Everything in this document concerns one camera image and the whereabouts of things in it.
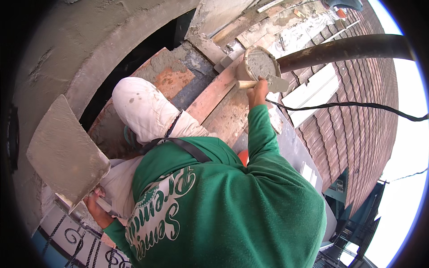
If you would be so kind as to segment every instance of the metal pipe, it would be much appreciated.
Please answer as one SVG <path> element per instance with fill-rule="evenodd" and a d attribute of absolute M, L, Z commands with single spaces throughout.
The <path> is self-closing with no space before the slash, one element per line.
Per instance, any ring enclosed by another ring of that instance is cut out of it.
<path fill-rule="evenodd" d="M 398 58 L 414 60 L 406 38 L 396 34 L 369 34 L 315 45 L 277 59 L 280 72 L 364 58 Z"/>

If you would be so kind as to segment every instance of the black strap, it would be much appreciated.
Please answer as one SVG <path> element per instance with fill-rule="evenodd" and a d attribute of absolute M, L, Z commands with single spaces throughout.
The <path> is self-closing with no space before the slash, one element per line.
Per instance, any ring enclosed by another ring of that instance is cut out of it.
<path fill-rule="evenodd" d="M 167 140 L 176 143 L 180 147 L 182 147 L 185 151 L 190 153 L 198 162 L 205 163 L 205 162 L 211 162 L 210 158 L 203 153 L 200 149 L 198 149 L 195 145 L 186 142 L 184 140 L 178 139 L 178 138 L 157 138 L 146 144 L 141 150 L 140 153 L 142 155 L 147 154 L 150 150 L 152 150 L 158 142 L 161 140 Z"/>

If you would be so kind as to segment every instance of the worker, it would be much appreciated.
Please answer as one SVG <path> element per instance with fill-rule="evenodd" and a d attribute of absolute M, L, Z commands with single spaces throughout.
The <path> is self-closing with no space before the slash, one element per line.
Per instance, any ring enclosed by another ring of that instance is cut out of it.
<path fill-rule="evenodd" d="M 339 9 L 353 9 L 356 11 L 363 10 L 361 0 L 321 0 L 321 2 L 326 9 L 330 9 L 335 6 Z"/>
<path fill-rule="evenodd" d="M 134 267 L 312 267 L 326 229 L 325 202 L 280 155 L 267 93 L 262 77 L 247 90 L 249 163 L 244 167 L 228 145 L 196 126 L 195 119 L 174 125 L 174 109 L 159 113 L 169 102 L 155 86 L 141 78 L 118 83 L 114 107 L 139 142 L 167 133 L 184 141 L 166 141 L 128 160 L 133 173 L 129 189 L 124 187 L 127 175 L 122 183 L 114 183 L 120 190 L 108 182 L 107 189 L 99 187 L 84 199 Z M 146 108 L 135 110 L 138 101 Z M 146 129 L 147 122 L 154 124 L 152 129 Z M 130 204 L 119 209 L 128 218 L 126 226 L 96 203 L 109 191 L 130 195 L 126 202 L 133 203 L 132 209 L 126 211 Z"/>

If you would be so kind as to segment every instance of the concrete wall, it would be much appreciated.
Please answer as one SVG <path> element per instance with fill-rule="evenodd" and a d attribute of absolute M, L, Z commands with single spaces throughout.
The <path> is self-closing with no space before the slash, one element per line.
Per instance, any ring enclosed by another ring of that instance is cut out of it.
<path fill-rule="evenodd" d="M 211 37 L 239 17 L 249 5 L 253 6 L 258 2 L 256 0 L 202 0 L 195 11 L 186 36 L 205 33 Z"/>
<path fill-rule="evenodd" d="M 77 118 L 114 67 L 142 40 L 199 0 L 58 1 L 32 37 L 15 81 L 20 148 L 13 175 L 20 213 L 30 233 L 45 205 L 43 182 L 25 152 L 52 102 L 65 94 Z"/>

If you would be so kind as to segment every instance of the black cable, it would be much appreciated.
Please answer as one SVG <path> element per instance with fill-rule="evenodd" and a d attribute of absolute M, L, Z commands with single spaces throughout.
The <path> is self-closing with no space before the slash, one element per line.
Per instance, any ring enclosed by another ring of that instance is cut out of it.
<path fill-rule="evenodd" d="M 305 111 L 305 110 L 312 110 L 312 109 L 320 109 L 320 108 L 329 108 L 329 107 L 333 107 L 333 106 L 360 106 L 360 107 L 371 107 L 371 108 L 377 108 L 377 109 L 383 109 L 386 111 L 390 111 L 392 113 L 395 113 L 399 116 L 402 116 L 404 118 L 407 118 L 410 121 L 413 122 L 421 122 L 423 120 L 428 120 L 429 119 L 429 114 L 426 114 L 423 117 L 414 117 L 412 115 L 408 115 L 405 114 L 401 111 L 398 111 L 396 109 L 393 109 L 392 107 L 386 106 L 386 105 L 382 105 L 382 104 L 378 104 L 378 103 L 371 103 L 371 102 L 364 102 L 364 103 L 360 103 L 360 102 L 331 102 L 331 103 L 327 103 L 327 104 L 322 104 L 319 106 L 312 106 L 312 107 L 302 107 L 302 108 L 290 108 L 290 107 L 286 107 L 280 103 L 277 102 L 273 102 L 269 99 L 265 99 L 267 102 L 270 102 L 274 105 L 277 105 L 278 107 L 284 108 L 286 110 L 289 111 Z"/>

